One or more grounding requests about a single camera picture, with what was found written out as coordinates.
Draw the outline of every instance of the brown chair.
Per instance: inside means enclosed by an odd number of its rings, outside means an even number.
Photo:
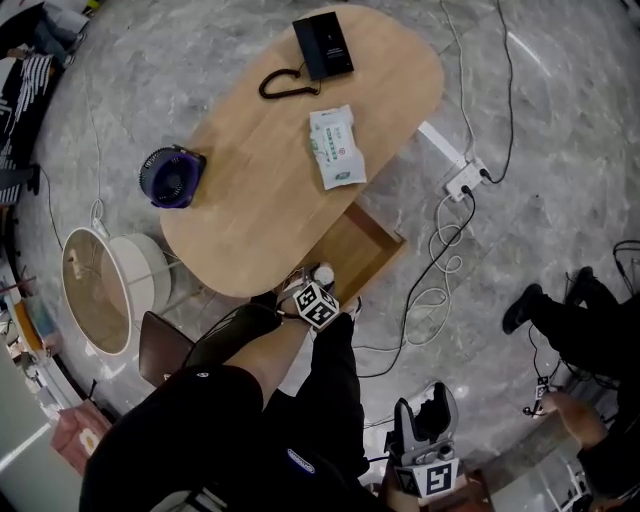
[[[162,317],[147,311],[140,328],[140,375],[155,387],[180,368],[193,342]]]

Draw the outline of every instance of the desk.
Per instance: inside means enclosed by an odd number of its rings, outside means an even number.
[[[336,294],[345,304],[404,247],[354,203],[366,184],[324,190],[310,150],[309,113],[351,105],[370,182],[438,106],[442,67],[417,34],[379,11],[341,5],[309,16],[328,11],[342,26],[352,74],[323,81],[319,96],[262,99],[265,76],[303,62],[289,28],[188,143],[208,165],[191,206],[163,210],[161,225],[175,254],[217,292],[264,293],[301,262],[322,258],[334,266]],[[307,81],[304,72],[297,81],[281,77],[270,90]]]

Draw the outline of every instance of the small fan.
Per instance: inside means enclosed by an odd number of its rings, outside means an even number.
[[[161,148],[140,169],[140,188],[158,208],[191,204],[207,159],[180,146]]]

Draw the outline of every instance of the wet wipes package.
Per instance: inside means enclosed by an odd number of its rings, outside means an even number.
[[[364,158],[353,139],[351,107],[311,112],[311,149],[325,190],[366,183]]]

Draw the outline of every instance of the hand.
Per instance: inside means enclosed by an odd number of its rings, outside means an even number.
[[[547,393],[542,397],[542,408],[547,413],[558,411],[567,432],[583,450],[593,448],[608,435],[596,410],[566,393]]]

